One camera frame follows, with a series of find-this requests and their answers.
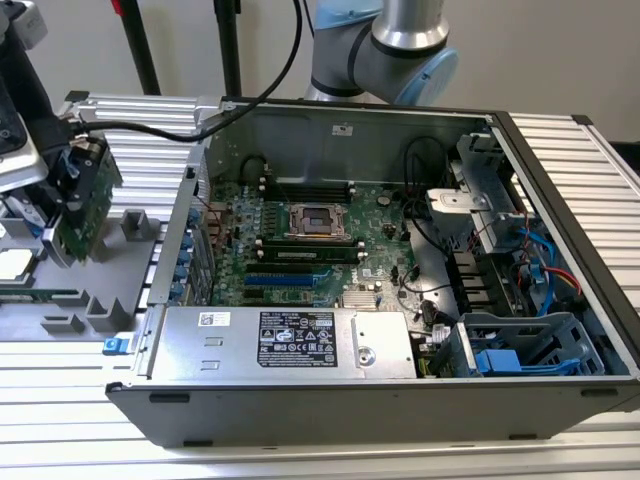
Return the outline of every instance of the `motherboard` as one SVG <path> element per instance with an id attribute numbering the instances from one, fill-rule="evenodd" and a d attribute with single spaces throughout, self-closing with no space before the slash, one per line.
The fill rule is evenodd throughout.
<path id="1" fill-rule="evenodd" d="M 213 305 L 415 313 L 413 299 L 398 296 L 414 258 L 393 186 L 226 182 L 209 207 Z"/>

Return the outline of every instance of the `cpu socket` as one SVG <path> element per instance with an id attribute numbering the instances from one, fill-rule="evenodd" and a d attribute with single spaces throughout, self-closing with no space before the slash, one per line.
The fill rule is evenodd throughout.
<path id="1" fill-rule="evenodd" d="M 288 237 L 307 240 L 347 240 L 340 205 L 297 204 L 289 207 Z"/>

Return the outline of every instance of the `black pole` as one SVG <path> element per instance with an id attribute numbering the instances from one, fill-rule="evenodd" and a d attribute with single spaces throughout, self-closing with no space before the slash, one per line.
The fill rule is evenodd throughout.
<path id="1" fill-rule="evenodd" d="M 213 8 L 218 19 L 225 89 L 227 95 L 239 97 L 242 96 L 242 84 L 236 15 L 240 13 L 240 0 L 213 0 Z"/>
<path id="2" fill-rule="evenodd" d="M 137 0 L 111 0 L 116 13 L 122 18 L 133 62 L 136 64 L 142 91 L 145 95 L 160 95 L 160 85 L 153 65 L 147 34 Z"/>

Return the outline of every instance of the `sticker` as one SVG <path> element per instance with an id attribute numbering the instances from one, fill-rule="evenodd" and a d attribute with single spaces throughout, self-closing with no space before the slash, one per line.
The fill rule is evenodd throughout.
<path id="1" fill-rule="evenodd" d="M 261 312 L 258 363 L 261 367 L 337 367 L 332 312 Z"/>
<path id="2" fill-rule="evenodd" d="M 353 125 L 334 125 L 331 135 L 336 137 L 351 137 L 353 135 Z"/>
<path id="3" fill-rule="evenodd" d="M 231 325 L 231 312 L 200 312 L 199 327 L 228 327 Z"/>

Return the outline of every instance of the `psu label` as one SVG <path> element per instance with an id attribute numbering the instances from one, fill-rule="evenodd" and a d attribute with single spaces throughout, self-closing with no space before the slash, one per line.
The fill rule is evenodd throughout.
<path id="1" fill-rule="evenodd" d="M 258 332 L 261 367 L 337 367 L 332 312 L 261 312 Z"/>

